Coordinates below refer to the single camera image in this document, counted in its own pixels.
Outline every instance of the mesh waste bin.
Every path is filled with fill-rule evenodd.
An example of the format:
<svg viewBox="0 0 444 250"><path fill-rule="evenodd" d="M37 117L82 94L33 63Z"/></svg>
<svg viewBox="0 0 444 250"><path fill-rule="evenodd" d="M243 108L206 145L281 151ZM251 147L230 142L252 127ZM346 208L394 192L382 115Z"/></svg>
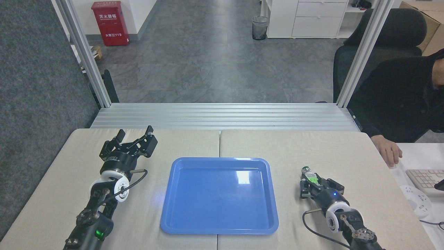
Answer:
<svg viewBox="0 0 444 250"><path fill-rule="evenodd" d="M253 21L253 39L264 40L267 37L267 27L270 20L265 16L255 16Z"/></svg>

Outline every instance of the aluminum profile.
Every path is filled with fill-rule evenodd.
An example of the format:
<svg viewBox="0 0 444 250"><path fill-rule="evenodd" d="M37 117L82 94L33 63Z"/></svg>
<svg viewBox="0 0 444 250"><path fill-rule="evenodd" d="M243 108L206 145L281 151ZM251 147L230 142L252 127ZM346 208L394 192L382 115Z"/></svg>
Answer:
<svg viewBox="0 0 444 250"><path fill-rule="evenodd" d="M334 103L113 103L91 128L359 131Z"/></svg>

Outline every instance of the hand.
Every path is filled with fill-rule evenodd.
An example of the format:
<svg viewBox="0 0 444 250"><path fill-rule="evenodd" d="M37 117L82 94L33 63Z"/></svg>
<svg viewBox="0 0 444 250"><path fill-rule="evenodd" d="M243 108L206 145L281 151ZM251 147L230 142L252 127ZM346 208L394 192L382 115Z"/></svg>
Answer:
<svg viewBox="0 0 444 250"><path fill-rule="evenodd" d="M399 163L399 158L402 158L402 151L396 143L385 139L380 134L372 136L370 139L389 168Z"/></svg>

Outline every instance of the red cabinet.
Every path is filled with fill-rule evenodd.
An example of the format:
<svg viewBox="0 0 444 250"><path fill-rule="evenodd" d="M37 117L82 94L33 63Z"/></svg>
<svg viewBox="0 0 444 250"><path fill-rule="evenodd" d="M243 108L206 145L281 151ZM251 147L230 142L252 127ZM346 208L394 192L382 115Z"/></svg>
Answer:
<svg viewBox="0 0 444 250"><path fill-rule="evenodd" d="M91 6L105 46L128 45L128 35L120 1L94 2Z"/></svg>

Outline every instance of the person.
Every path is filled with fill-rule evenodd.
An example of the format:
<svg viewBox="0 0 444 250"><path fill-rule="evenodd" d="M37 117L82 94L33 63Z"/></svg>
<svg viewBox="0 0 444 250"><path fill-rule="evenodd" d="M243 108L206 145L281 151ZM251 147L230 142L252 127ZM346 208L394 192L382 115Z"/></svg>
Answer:
<svg viewBox="0 0 444 250"><path fill-rule="evenodd" d="M387 166L398 164L397 142L415 142L429 129L444 132L444 49L380 63L348 108Z"/></svg>

